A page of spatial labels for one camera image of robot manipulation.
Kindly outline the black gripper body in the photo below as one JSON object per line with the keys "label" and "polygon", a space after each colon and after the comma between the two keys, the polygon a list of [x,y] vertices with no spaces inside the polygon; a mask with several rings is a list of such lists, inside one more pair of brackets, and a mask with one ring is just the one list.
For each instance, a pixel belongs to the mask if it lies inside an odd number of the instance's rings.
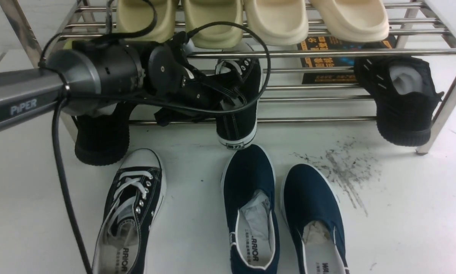
{"label": "black gripper body", "polygon": [[240,69],[230,65],[225,72],[206,75],[187,60],[186,49],[190,38],[185,32],[176,33],[166,42],[155,45],[147,58],[144,89],[146,96],[164,104],[177,104],[182,110],[162,107],[155,114],[156,123],[166,126],[174,122],[194,122],[208,119],[210,114],[189,111],[189,108],[221,110],[221,101],[228,107],[244,104],[241,93]]}

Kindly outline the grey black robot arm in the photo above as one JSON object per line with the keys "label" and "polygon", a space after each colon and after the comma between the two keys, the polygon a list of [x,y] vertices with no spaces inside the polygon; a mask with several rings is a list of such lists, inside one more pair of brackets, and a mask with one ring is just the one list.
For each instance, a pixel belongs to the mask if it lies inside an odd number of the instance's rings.
{"label": "grey black robot arm", "polygon": [[0,131],[52,111],[91,115],[120,101],[170,108],[188,116],[215,114],[223,99],[241,94],[240,76],[207,76],[187,60],[179,40],[74,41],[38,68],[0,73]]}

